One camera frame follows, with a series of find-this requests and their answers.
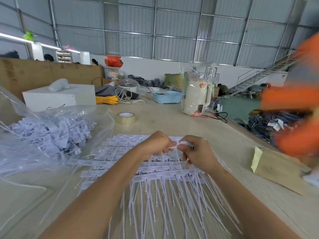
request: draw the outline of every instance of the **kettle handle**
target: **kettle handle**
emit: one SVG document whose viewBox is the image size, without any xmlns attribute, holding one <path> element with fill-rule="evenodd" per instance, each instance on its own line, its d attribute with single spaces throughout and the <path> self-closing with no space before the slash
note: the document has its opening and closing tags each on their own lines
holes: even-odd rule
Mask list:
<svg viewBox="0 0 319 239">
<path fill-rule="evenodd" d="M 211 103 L 212 91 L 213 91 L 213 84 L 211 82 L 208 82 L 207 86 L 208 87 L 207 87 L 207 95 L 206 95 L 205 107 L 208 107 L 209 104 Z"/>
</svg>

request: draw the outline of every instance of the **table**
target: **table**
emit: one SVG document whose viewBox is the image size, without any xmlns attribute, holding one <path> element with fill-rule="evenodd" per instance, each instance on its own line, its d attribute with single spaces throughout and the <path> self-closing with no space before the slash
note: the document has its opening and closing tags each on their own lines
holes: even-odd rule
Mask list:
<svg viewBox="0 0 319 239">
<path fill-rule="evenodd" d="M 145 105 L 99 105 L 99 109 L 105 109 L 106 107 L 110 108 L 113 117 L 119 112 L 133 112 L 137 116 L 137 121 L 131 125 L 115 123 L 112 136 L 119 133 L 152 134 L 157 130 L 161 130 L 169 136 L 192 134 L 205 137 L 209 141 L 212 149 L 225 162 L 236 179 L 280 217 L 293 231 L 303 239 L 318 238 L 319 193 L 317 190 L 309 189 L 309 195 L 301 196 L 253 174 L 250 165 L 254 147 L 260 146 L 259 141 L 252 139 L 252 137 L 248 138 L 237 129 L 222 121 L 188 116 L 180 111 L 179 104 L 157 104 L 153 101 L 146 100 Z M 0 212 L 4 206 L 15 203 L 17 206 L 14 206 L 11 213 L 16 213 L 17 209 L 15 208 L 22 207 L 25 204 L 25 202 L 21 200 L 21 197 L 24 196 L 24 198 L 28 198 L 28 201 L 32 201 L 42 195 L 35 202 L 27 205 L 22 212 L 19 212 L 19 219 L 13 219 L 7 223 L 5 229 L 16 225 L 14 230 L 10 230 L 6 233 L 5 238 L 20 238 L 21 235 L 24 235 L 26 238 L 34 238 L 39 235 L 77 195 L 78 190 L 74 188 L 78 188 L 77 184 L 81 171 L 82 170 L 76 171 L 70 178 L 63 193 L 61 193 L 56 201 L 54 209 L 51 210 L 41 226 L 38 225 L 38 222 L 58 196 L 61 188 L 64 187 L 66 178 L 70 177 L 70 170 L 62 169 L 59 173 L 54 171 L 39 172 L 37 178 L 41 177 L 41 182 L 39 182 L 34 175 L 30 174 L 21 174 L 19 178 L 12 178 L 12 181 L 21 181 L 23 177 L 25 184 L 41 185 L 46 187 L 47 191 L 44 192 L 44 189 L 40 188 L 23 187 L 19 190 L 19 195 L 21 195 L 20 199 L 18 198 L 11 202 L 9 198 L 12 197 L 14 193 L 17 193 L 13 188 L 14 185 L 8 185 L 1 181 L 1 197 L 2 201 L 5 201 L 6 204 L 4 203 L 0 206 Z M 212 238 L 240 238 L 238 235 L 230 237 L 221 229 L 214 219 L 209 217 L 208 221 L 210 221 L 212 225 L 210 232 Z M 160 222 L 158 223 L 156 226 L 162 233 L 163 226 Z M 112 233 L 113 238 L 119 238 L 117 235 L 122 235 L 122 226 L 119 223 L 115 223 L 114 226 L 115 231 Z M 125 230 L 127 238 L 134 238 L 133 226 L 126 226 Z M 178 227 L 176 230 L 180 232 L 178 238 L 185 238 L 184 227 Z M 197 238 L 194 232 L 190 232 L 190 235 L 194 235 L 194 237 L 189 236 L 189 238 Z"/>
</svg>

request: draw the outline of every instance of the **red bag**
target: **red bag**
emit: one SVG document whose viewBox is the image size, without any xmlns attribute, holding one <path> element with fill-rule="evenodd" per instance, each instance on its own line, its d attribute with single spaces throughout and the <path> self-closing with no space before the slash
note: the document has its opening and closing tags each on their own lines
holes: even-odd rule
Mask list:
<svg viewBox="0 0 319 239">
<path fill-rule="evenodd" d="M 123 62 L 122 62 L 122 60 L 120 60 L 120 58 L 121 58 L 121 56 L 107 55 L 106 59 L 104 61 L 105 61 L 105 64 L 107 66 L 121 68 L 123 65 Z"/>
</svg>

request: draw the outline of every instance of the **metal staircase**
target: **metal staircase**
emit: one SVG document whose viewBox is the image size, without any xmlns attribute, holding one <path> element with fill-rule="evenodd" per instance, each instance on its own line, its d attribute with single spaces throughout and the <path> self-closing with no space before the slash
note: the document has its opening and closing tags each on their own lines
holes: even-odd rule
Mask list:
<svg viewBox="0 0 319 239">
<path fill-rule="evenodd" d="M 280 54 L 280 56 L 283 57 L 275 61 L 270 67 L 261 68 L 258 71 L 256 71 L 256 68 L 253 68 L 239 76 L 236 85 L 229 89 L 230 96 L 234 96 L 239 92 L 246 91 L 248 87 L 252 86 L 257 81 L 262 80 L 271 73 L 286 69 L 290 65 L 296 63 L 297 58 L 294 55 L 295 51 L 296 50 L 294 49 L 289 49 Z"/>
</svg>

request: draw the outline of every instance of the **electric kettle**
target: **electric kettle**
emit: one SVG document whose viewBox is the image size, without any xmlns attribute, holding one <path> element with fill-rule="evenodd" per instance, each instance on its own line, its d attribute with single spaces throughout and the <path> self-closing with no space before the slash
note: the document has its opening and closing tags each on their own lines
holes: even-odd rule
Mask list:
<svg viewBox="0 0 319 239">
<path fill-rule="evenodd" d="M 200 116 L 211 102 L 212 90 L 211 82 L 200 78 L 190 79 L 182 111 L 190 116 Z"/>
</svg>

